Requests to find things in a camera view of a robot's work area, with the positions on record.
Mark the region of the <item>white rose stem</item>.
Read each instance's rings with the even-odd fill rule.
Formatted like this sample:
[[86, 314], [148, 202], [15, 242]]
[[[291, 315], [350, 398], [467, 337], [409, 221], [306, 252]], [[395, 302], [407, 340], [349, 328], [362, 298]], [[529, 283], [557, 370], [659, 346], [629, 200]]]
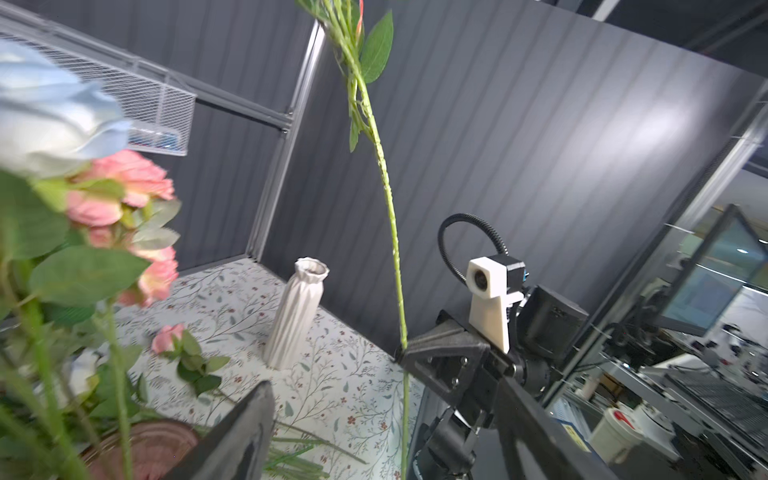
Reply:
[[3, 478], [138, 473], [139, 351], [119, 342], [116, 313], [169, 296], [178, 204], [131, 129], [101, 83], [2, 41]]

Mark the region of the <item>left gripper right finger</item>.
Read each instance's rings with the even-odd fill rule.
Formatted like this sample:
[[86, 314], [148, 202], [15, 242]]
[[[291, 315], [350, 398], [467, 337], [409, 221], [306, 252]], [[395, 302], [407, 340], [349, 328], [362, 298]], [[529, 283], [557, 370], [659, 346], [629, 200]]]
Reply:
[[613, 479], [595, 454], [581, 449], [567, 431], [513, 379], [499, 382], [495, 423], [511, 479]]

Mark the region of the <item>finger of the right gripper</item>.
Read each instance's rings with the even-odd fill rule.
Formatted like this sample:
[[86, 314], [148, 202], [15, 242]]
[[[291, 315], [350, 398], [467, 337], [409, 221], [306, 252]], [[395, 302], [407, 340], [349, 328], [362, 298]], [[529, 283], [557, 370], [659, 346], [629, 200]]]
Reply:
[[396, 363], [454, 408], [490, 408], [498, 386], [495, 347], [474, 329], [447, 319], [410, 339]]

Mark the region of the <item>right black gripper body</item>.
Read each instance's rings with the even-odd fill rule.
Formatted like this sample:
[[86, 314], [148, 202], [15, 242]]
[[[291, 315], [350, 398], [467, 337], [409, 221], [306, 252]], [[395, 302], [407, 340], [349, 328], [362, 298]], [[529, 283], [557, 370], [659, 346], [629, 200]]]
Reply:
[[[559, 363], [573, 348], [588, 315], [578, 305], [539, 286], [509, 318], [514, 339], [508, 353], [495, 347], [492, 366], [498, 384], [505, 378], [513, 379], [537, 402], [551, 384]], [[446, 311], [440, 312], [437, 325], [447, 319], [455, 320]], [[418, 432], [414, 478], [471, 478], [481, 430], [498, 434], [494, 400], [490, 408], [454, 408], [444, 401], [444, 412]]]

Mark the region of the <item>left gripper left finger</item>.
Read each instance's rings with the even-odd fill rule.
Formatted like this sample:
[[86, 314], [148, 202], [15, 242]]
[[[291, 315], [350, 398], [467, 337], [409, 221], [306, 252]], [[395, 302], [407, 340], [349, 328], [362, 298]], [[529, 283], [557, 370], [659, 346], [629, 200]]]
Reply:
[[259, 479], [275, 417], [272, 384], [260, 382], [184, 458], [167, 479]]

